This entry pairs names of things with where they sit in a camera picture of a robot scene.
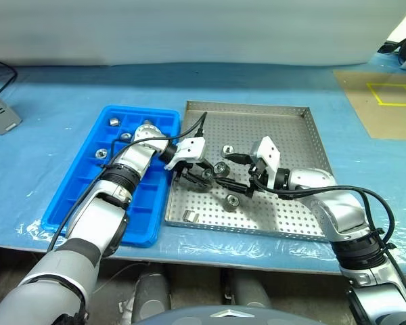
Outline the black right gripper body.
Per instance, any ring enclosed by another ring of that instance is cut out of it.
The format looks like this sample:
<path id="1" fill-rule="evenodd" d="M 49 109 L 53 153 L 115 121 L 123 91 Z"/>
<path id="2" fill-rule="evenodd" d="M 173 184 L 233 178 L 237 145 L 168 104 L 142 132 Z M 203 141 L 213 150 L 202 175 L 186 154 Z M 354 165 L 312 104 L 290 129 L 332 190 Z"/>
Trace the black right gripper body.
<path id="1" fill-rule="evenodd" d="M 262 192 L 262 187 L 267 187 L 268 174 L 264 162 L 251 163 L 248 169 L 249 187 L 253 191 Z"/>

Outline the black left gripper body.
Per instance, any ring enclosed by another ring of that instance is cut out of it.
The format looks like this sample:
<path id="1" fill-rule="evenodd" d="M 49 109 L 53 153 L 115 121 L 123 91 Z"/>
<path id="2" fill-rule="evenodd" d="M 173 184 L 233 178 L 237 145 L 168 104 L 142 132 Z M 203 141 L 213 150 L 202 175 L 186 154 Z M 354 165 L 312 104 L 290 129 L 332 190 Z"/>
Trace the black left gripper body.
<path id="1" fill-rule="evenodd" d="M 195 175 L 199 175 L 203 179 L 205 179 L 202 176 L 203 169 L 198 166 L 198 162 L 186 162 L 184 160 L 178 162 L 174 167 L 174 172 L 176 173 L 175 179 L 179 180 L 182 177 L 181 176 L 182 172 L 184 171 L 186 173 L 193 173 Z"/>

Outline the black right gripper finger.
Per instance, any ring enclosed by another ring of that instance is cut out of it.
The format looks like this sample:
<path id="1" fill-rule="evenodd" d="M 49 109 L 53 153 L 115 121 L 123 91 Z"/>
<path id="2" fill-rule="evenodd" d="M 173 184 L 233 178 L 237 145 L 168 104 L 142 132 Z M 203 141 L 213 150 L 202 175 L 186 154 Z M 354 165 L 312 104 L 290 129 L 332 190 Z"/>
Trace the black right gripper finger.
<path id="1" fill-rule="evenodd" d="M 237 182 L 234 179 L 230 179 L 227 177 L 217 177 L 216 183 L 229 191 L 242 194 L 249 198 L 252 198 L 254 195 L 254 188 L 252 186 Z"/>
<path id="2" fill-rule="evenodd" d="M 254 161 L 249 154 L 242 154 L 242 153 L 231 153 L 231 154 L 224 154 L 224 159 L 230 160 L 233 163 L 239 165 L 253 165 Z"/>

